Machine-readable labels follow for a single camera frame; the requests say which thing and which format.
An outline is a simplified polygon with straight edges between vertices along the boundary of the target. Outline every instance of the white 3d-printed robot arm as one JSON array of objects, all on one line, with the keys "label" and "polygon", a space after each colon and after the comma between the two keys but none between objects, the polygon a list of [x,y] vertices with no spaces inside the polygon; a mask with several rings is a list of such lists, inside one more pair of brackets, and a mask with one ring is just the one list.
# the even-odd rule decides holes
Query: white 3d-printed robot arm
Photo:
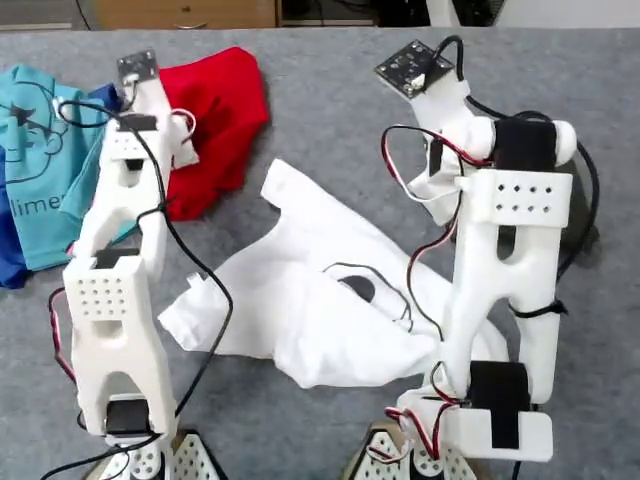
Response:
[{"label": "white 3d-printed robot arm", "polygon": [[[473,158],[488,158],[496,148],[497,124],[476,117],[467,107],[469,85],[458,80],[453,65],[444,60],[438,62],[439,73],[432,70],[427,79],[424,74],[414,73],[421,71],[420,65],[430,61],[432,53],[414,41],[376,71],[410,103],[421,128],[439,133]],[[548,139],[549,127],[544,128]],[[568,123],[553,122],[553,129],[555,152],[551,153],[555,153],[558,166],[571,159],[577,141]],[[459,196],[452,193],[462,192],[452,288],[442,316],[434,318],[441,324],[444,337],[440,358],[445,376],[440,380],[441,388],[458,399],[477,395],[483,388],[480,396],[486,394],[487,388],[478,386],[482,375],[477,374],[477,369],[476,384],[470,391],[471,345],[497,300],[508,299],[519,315],[535,313],[529,318],[516,318],[523,367],[512,365],[516,377],[524,377],[526,384],[520,392],[524,390],[526,402],[520,402],[517,411],[510,412],[515,415],[516,426],[510,426],[515,430],[515,441],[511,438],[504,442],[507,446],[501,445],[504,438],[496,441],[495,435],[500,432],[496,433],[499,422],[494,423],[495,410],[477,405],[448,409],[442,418],[440,439],[465,457],[547,461],[553,454],[551,420],[546,414],[528,410],[531,404],[545,403],[553,388],[560,315],[557,309],[547,307],[555,301],[560,237],[568,222],[572,176],[556,173],[553,168],[527,171],[503,166],[478,170],[467,164],[462,173],[457,154],[448,148],[442,149],[437,165],[430,165],[434,142],[428,135],[425,142],[427,165],[425,172],[409,183],[412,193],[428,199],[421,203],[436,223],[444,225],[453,218],[458,205]],[[501,226],[516,229],[514,251],[506,260],[497,254]],[[504,359],[493,360],[498,363],[497,367],[489,365],[495,369],[492,371],[504,372],[500,365],[508,367]],[[428,431],[434,427],[443,405],[441,400],[425,398],[435,395],[430,373],[426,372],[423,388],[409,391],[398,400],[398,407],[416,412]]]},{"label": "white 3d-printed robot arm", "polygon": [[[172,166],[198,158],[191,142],[183,140],[188,128],[183,117],[172,114],[153,52],[131,55],[118,65],[129,85],[131,111],[122,114],[123,121],[107,124],[94,201],[73,245],[74,258],[63,272],[73,323],[71,359],[89,433],[120,446],[152,434],[158,438],[144,447],[144,458],[153,460],[140,468],[134,459],[117,478],[156,478],[162,452],[163,479],[173,479],[170,442],[178,424],[176,401],[153,324],[149,284],[160,278],[164,264],[167,225],[158,207]],[[157,161],[165,195],[153,160],[129,128],[139,133]],[[110,248],[118,232],[134,222],[142,233],[139,250]]]}]

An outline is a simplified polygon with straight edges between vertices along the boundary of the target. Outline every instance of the red cloth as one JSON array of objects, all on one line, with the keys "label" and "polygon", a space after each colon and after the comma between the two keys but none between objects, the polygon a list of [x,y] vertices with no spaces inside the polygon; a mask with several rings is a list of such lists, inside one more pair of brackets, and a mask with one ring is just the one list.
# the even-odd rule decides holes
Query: red cloth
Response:
[{"label": "red cloth", "polygon": [[192,141],[200,162],[171,172],[171,220],[192,220],[226,190],[244,183],[251,141],[269,120],[256,59],[233,47],[195,63],[160,70],[172,108],[197,120]]}]

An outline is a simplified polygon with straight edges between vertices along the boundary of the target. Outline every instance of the gray table surface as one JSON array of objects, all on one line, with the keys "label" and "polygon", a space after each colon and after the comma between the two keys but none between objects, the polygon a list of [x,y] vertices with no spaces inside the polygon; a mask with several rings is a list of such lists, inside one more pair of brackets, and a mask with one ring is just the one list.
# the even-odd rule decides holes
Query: gray table surface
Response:
[{"label": "gray table surface", "polygon": [[[272,124],[255,148],[246,186],[180,232],[217,266],[277,220],[259,195],[271,160],[281,156],[360,212],[409,251],[437,229],[391,181],[379,134],[414,122],[410,108],[382,86],[372,68],[414,38],[436,44],[438,29],[315,29],[233,32],[111,32],[0,36],[0,68],[23,62],[59,81],[90,88],[115,78],[115,60],[146,47],[162,65],[189,62],[232,45],[254,53],[269,84]],[[522,479],[640,478],[640,264],[637,30],[461,31],[466,74],[476,97],[515,112],[534,108],[571,121],[600,169],[598,225],[603,253],[574,268],[559,287],[571,311],[558,348],[556,387],[545,406],[554,421],[555,456],[526,464]],[[396,142],[407,168],[418,168],[415,138]],[[450,247],[429,259],[450,274]],[[170,242],[156,311],[185,288],[193,271]],[[75,424],[74,391],[51,358],[45,309],[60,270],[40,273],[21,291],[0,292],[0,478],[37,479],[45,471],[104,448]],[[515,339],[504,306],[497,323]],[[176,396],[201,356],[163,333]],[[384,388],[302,390],[271,362],[217,358],[183,415],[197,426],[232,480],[332,479],[369,422],[418,379]],[[491,462],[496,478],[511,465]],[[60,478],[78,478],[80,472]]]}]

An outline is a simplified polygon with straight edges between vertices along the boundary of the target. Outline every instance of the white t-shirt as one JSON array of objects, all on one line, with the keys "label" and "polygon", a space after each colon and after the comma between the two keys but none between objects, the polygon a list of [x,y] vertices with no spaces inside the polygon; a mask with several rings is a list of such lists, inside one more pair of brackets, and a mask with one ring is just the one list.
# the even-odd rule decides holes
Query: white t-shirt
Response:
[{"label": "white t-shirt", "polygon": [[[281,216],[263,238],[216,271],[235,304],[218,353],[273,358],[304,388],[377,386],[430,371],[439,340],[410,300],[405,284],[409,257],[282,160],[271,165],[261,194]],[[450,283],[423,264],[413,274],[418,301],[438,321]],[[172,312],[179,298],[160,316],[190,350],[210,348],[226,311],[222,294],[214,292],[210,279],[204,283],[207,289],[195,300],[204,302],[202,313],[188,321],[181,318],[181,312],[198,308],[193,301],[183,302]],[[191,324],[187,341],[184,329],[175,333],[180,330],[176,323],[185,322]],[[485,321],[473,358],[504,355],[504,339]]]}]

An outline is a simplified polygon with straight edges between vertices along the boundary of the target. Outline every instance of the white robot link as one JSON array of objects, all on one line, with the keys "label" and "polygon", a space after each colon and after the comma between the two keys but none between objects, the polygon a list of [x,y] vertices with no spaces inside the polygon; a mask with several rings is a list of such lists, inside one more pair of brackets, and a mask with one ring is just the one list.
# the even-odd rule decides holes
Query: white robot link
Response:
[{"label": "white robot link", "polygon": [[[403,185],[405,191],[437,224],[457,226],[453,281],[439,289],[446,306],[429,311],[423,305],[440,325],[441,346],[422,387],[386,412],[402,427],[406,444],[386,447],[385,454],[379,447],[393,445],[392,438],[372,435],[367,452],[375,468],[363,461],[353,479],[391,478],[384,476],[387,467],[378,468],[390,463],[397,478],[471,479],[466,458],[544,462],[553,454],[551,419],[537,405],[552,393],[563,313],[556,275],[573,178],[556,167],[574,155],[576,133],[563,121],[475,116],[466,105],[469,85],[453,65],[438,59],[425,78],[433,54],[414,41],[376,72],[409,101],[425,133],[426,169]],[[442,148],[441,140],[457,151]],[[487,168],[463,165],[460,151],[490,159],[478,162]],[[515,229],[506,259],[498,256],[503,226]],[[519,360],[510,362],[504,345],[490,358],[472,359],[473,339],[503,298],[520,330]]]},{"label": "white robot link", "polygon": [[[167,237],[158,207],[172,167],[195,163],[198,156],[186,140],[183,115],[169,105],[153,51],[120,59],[118,70],[130,111],[123,114],[126,122],[107,123],[94,202],[63,272],[78,403],[88,433],[121,450],[133,448],[115,455],[100,478],[217,479],[197,435],[172,450],[179,411],[149,299],[149,285],[162,273]],[[65,117],[70,104],[60,104]],[[139,225],[139,249],[110,247],[125,222]]]}]

